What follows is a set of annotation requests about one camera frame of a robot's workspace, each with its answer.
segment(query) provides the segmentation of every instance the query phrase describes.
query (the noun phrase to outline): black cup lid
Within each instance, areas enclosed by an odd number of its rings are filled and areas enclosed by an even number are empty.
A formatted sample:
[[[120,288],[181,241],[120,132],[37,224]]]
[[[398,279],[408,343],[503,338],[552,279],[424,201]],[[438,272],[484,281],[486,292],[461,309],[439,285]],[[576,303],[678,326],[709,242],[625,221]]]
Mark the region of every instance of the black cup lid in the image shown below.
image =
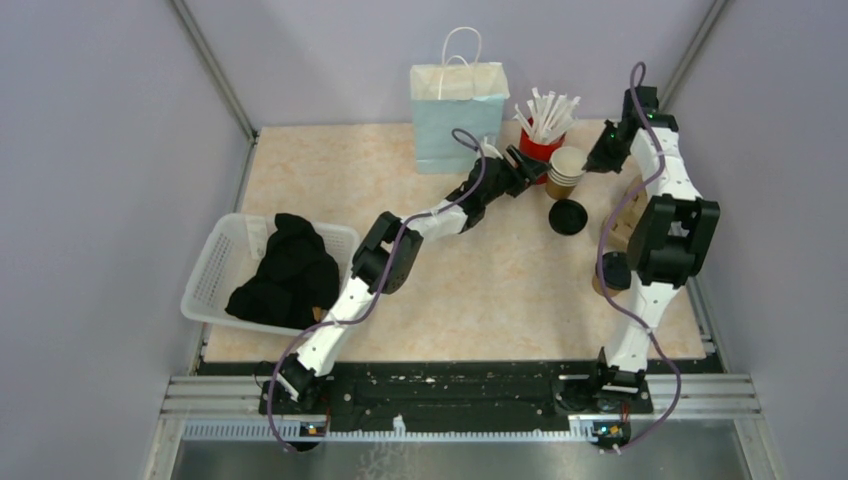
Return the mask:
[[[548,213],[548,222],[555,232],[562,235],[574,235],[583,230],[589,214],[583,205],[574,200],[558,200]]]
[[[603,258],[604,280],[609,288],[627,290],[630,288],[630,267],[627,266],[627,254],[624,252],[607,252]]]

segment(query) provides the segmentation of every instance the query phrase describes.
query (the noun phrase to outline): beige table surface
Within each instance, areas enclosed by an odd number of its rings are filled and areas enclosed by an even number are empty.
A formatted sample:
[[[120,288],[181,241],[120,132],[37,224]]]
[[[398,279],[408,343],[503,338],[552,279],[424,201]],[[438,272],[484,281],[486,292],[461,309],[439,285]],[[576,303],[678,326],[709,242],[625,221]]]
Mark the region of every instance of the beige table surface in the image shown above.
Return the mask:
[[[566,144],[591,149],[602,129],[585,121]],[[517,143],[506,122],[502,142]],[[384,296],[345,345],[342,361],[594,359],[619,320],[591,287],[601,222],[638,174],[584,176],[571,198],[589,212],[579,234],[548,225],[543,187],[504,196],[475,228],[425,243],[412,274]],[[242,211],[290,212],[349,225],[361,236],[389,210],[409,215],[436,205],[465,175],[419,175],[409,124],[264,128]],[[627,292],[616,299],[627,301]],[[686,292],[657,334],[673,358],[705,356]],[[276,360],[290,337],[214,326],[207,362]]]

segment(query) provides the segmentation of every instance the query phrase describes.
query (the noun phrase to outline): white bag handle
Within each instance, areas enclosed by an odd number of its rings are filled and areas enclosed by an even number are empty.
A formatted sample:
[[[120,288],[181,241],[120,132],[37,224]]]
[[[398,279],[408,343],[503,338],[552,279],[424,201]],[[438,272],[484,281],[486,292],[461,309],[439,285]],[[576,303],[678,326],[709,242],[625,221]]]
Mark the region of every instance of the white bag handle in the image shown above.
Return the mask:
[[[471,69],[471,65],[468,65],[468,62],[462,57],[462,55],[452,55],[447,62],[442,63],[442,74],[439,75],[439,94],[436,97],[438,100],[442,99],[442,83],[445,81],[445,69],[454,58],[461,60],[468,68],[468,71],[471,72],[471,93],[473,95],[477,95],[477,82],[474,80],[474,70]]]
[[[447,65],[447,61],[445,61],[445,55],[448,52],[448,43],[450,42],[450,37],[460,31],[460,30],[470,30],[477,34],[477,56],[474,57],[474,65],[477,65],[477,62],[480,61],[480,54],[483,52],[483,37],[480,35],[480,32],[477,31],[476,28],[472,27],[456,27],[450,31],[447,37],[445,37],[445,43],[442,45],[442,66]]]

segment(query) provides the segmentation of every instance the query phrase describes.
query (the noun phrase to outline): wall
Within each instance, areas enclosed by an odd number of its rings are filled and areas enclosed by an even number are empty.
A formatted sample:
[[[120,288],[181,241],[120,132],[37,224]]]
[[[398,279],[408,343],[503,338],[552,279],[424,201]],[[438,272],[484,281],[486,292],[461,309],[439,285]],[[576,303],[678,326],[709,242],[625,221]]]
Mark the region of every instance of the wall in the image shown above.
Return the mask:
[[[187,3],[262,126],[410,121],[410,66],[438,63],[462,25],[483,34],[481,60],[503,62],[509,116],[533,86],[581,95],[584,118],[619,116],[632,65],[668,81],[712,0]],[[472,60],[473,34],[454,38]]]
[[[735,2],[672,107],[722,218],[702,278],[792,478],[844,478],[848,4]]]
[[[164,1],[0,2],[0,478],[138,478],[245,142]]]

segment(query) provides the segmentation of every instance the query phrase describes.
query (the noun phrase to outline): plastic bin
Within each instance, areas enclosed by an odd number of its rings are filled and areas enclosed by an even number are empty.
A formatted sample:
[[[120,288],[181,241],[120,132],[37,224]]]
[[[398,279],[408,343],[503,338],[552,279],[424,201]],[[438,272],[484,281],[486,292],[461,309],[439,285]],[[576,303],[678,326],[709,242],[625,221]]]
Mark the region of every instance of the plastic bin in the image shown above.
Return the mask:
[[[229,315],[224,308],[230,295],[237,287],[244,285],[259,268],[259,260],[250,254],[250,239],[247,231],[247,219],[250,215],[231,213],[224,216],[215,225],[194,270],[186,284],[180,304],[183,315],[191,320],[215,325],[245,328],[279,335],[297,335],[301,331],[294,328],[275,327],[248,322]],[[277,231],[274,215],[264,217],[268,235]],[[315,231],[324,239],[327,249],[339,265],[339,282],[350,276],[353,253],[359,245],[359,234],[350,227],[312,222]],[[262,246],[268,238],[256,239]]]

